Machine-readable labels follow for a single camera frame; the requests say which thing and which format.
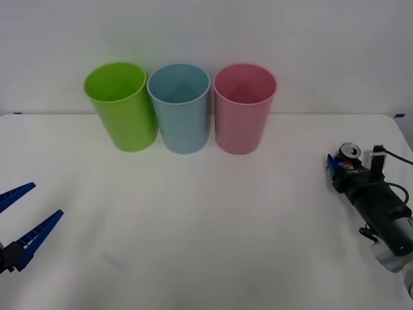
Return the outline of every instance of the white table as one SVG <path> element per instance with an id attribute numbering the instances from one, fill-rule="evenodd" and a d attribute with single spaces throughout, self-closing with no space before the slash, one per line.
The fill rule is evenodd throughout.
<path id="1" fill-rule="evenodd" d="M 0 276 L 0 308 L 411 309 L 326 177 L 327 153 L 346 141 L 413 160 L 380 115 L 273 115 L 244 156 L 223 152 L 213 126 L 195 154 L 160 135 L 125 153 L 95 115 L 3 116 L 0 192 L 37 187 L 0 215 L 0 240 L 65 215 L 23 272 Z M 413 192 L 412 171 L 388 158 L 384 173 Z"/>

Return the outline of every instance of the plastic cup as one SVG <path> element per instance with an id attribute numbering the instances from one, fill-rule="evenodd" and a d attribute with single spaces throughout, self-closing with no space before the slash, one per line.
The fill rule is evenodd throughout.
<path id="1" fill-rule="evenodd" d="M 231 154 L 258 148 L 276 89 L 275 77 L 258 65 L 236 63 L 218 72 L 214 95 L 219 147 Z"/>
<path id="2" fill-rule="evenodd" d="M 163 141 L 172 152 L 190 154 L 207 143 L 209 88 L 208 74 L 194 65 L 169 65 L 150 76 L 147 89 Z"/>
<path id="3" fill-rule="evenodd" d="M 103 126 L 120 150 L 135 152 L 154 142 L 157 125 L 145 88 L 146 73 L 133 63 L 97 68 L 83 88 Z"/>

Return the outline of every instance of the cable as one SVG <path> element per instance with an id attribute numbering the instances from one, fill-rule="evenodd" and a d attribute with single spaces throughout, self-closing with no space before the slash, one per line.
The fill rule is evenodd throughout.
<path id="1" fill-rule="evenodd" d="M 356 199 L 357 193 L 362 190 L 366 189 L 367 187 L 372 187 L 372 186 L 383 186 L 383 185 L 388 185 L 388 186 L 393 186 L 397 187 L 398 189 L 401 189 L 405 193 L 405 203 L 408 203 L 408 200 L 410 199 L 410 195 L 408 194 L 408 191 L 401 185 L 396 184 L 396 183 L 388 183 L 388 182 L 381 182 L 381 183 L 369 183 L 363 186 L 360 186 L 357 188 L 357 191 L 354 193 L 354 198 L 353 201 Z"/>
<path id="2" fill-rule="evenodd" d="M 398 156 L 398 155 L 390 152 L 389 150 L 385 149 L 384 146 L 382 146 L 382 145 L 379 146 L 379 149 L 382 150 L 384 153 L 387 153 L 390 156 L 393 156 L 394 158 L 397 158 L 398 160 L 401 160 L 401 161 L 404 161 L 405 163 L 413 165 L 413 161 L 407 160 L 406 158 L 403 158 L 401 156 Z"/>

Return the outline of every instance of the metal component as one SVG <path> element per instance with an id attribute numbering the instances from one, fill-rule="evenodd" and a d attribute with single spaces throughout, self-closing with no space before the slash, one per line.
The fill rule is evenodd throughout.
<path id="1" fill-rule="evenodd" d="M 335 157 L 344 160 L 344 159 L 356 159 L 359 158 L 361 155 L 361 149 L 358 147 L 358 145 L 351 143 L 351 142 L 346 142 L 343 143 L 339 150 L 338 153 Z"/>
<path id="2" fill-rule="evenodd" d="M 413 244 L 413 226 L 411 221 L 411 218 L 399 218 L 393 223 L 406 239 Z M 371 248 L 380 264 L 392 273 L 398 273 L 407 263 L 413 260 L 413 253 L 405 256 L 395 256 L 387 245 L 381 241 L 373 243 Z"/>

